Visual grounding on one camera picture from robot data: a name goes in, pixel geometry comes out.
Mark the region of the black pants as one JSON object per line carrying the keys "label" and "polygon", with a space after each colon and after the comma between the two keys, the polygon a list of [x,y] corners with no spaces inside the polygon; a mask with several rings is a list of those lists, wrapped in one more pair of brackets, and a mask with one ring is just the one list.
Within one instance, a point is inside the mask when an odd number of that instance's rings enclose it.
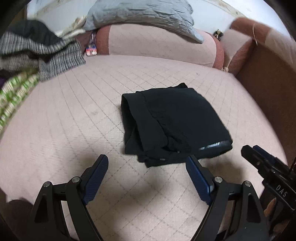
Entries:
{"label": "black pants", "polygon": [[233,140],[215,109],[181,83],[121,96],[124,152],[147,167],[183,163],[190,155],[214,158]]}

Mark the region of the pink rust square cushion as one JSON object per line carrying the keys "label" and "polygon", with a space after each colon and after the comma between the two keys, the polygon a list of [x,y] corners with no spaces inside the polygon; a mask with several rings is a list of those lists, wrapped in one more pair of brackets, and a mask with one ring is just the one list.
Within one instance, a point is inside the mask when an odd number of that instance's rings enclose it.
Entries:
{"label": "pink rust square cushion", "polygon": [[255,41],[252,37],[228,29],[220,41],[224,49],[224,69],[236,76],[251,55]]}

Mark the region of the green white patterned blanket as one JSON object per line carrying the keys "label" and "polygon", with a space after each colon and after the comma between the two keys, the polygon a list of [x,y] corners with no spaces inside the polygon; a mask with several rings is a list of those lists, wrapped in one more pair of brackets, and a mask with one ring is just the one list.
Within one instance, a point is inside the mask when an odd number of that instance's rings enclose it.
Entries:
{"label": "green white patterned blanket", "polygon": [[1,133],[38,83],[39,74],[32,70],[22,72],[4,83],[1,89]]}

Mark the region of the black dark object at headboard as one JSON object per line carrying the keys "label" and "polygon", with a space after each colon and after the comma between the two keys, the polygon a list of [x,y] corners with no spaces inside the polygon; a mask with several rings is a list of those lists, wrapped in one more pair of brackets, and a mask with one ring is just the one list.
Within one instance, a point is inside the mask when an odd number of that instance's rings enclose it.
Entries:
{"label": "black dark object at headboard", "polygon": [[221,40],[221,37],[224,35],[223,32],[221,32],[219,29],[217,29],[214,33],[213,33],[213,36],[215,38],[217,38],[219,41]]}

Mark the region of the purple cloth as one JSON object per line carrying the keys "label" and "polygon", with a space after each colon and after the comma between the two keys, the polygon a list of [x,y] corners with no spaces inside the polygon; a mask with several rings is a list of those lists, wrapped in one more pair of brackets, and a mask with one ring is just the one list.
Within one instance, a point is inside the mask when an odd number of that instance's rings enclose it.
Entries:
{"label": "purple cloth", "polygon": [[7,82],[6,78],[0,77],[0,89],[3,88],[4,84]]}

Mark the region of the pink and rust bolster pillow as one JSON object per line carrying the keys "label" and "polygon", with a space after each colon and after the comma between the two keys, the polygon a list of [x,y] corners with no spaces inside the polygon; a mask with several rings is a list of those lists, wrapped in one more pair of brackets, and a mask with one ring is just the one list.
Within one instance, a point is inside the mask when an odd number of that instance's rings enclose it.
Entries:
{"label": "pink and rust bolster pillow", "polygon": [[100,55],[145,56],[183,61],[221,70],[224,49],[210,33],[197,30],[202,44],[171,31],[139,24],[113,24],[96,33]]}

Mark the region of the grey quilted pillow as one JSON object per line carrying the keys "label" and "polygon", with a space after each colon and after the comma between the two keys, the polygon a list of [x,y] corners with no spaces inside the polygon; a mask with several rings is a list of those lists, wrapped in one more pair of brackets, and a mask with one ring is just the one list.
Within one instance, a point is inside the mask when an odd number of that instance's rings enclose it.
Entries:
{"label": "grey quilted pillow", "polygon": [[193,9],[187,1],[96,1],[88,11],[84,30],[116,23],[146,24],[189,37],[204,38],[194,28]]}

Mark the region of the houndstooth black white coat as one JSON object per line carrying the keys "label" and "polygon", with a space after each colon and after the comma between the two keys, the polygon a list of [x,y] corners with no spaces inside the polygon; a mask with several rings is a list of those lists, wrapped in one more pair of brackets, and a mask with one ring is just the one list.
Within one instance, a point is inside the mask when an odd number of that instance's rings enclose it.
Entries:
{"label": "houndstooth black white coat", "polygon": [[38,20],[23,20],[1,37],[1,77],[10,77],[30,69],[46,81],[85,64],[80,43],[62,39]]}

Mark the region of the red blue small package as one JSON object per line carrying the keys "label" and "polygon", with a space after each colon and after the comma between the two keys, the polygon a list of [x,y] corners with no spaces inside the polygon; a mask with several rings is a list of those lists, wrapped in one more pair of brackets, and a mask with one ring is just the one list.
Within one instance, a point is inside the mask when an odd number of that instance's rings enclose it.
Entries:
{"label": "red blue small package", "polygon": [[90,40],[89,40],[89,43],[86,47],[86,56],[90,57],[90,56],[95,56],[97,55],[97,48],[96,48],[96,44],[95,44],[95,41],[96,41],[96,35],[95,33],[93,32],[91,34],[91,37],[90,37]]}

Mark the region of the cream folded cloth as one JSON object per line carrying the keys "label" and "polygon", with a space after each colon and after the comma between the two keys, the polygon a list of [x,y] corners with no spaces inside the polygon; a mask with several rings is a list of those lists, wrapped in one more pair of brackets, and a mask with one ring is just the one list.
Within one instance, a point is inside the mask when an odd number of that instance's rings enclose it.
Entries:
{"label": "cream folded cloth", "polygon": [[84,30],[83,26],[85,25],[86,18],[87,16],[76,18],[70,26],[68,26],[64,30],[57,31],[55,35],[62,39],[69,39],[79,34],[85,33],[86,30]]}

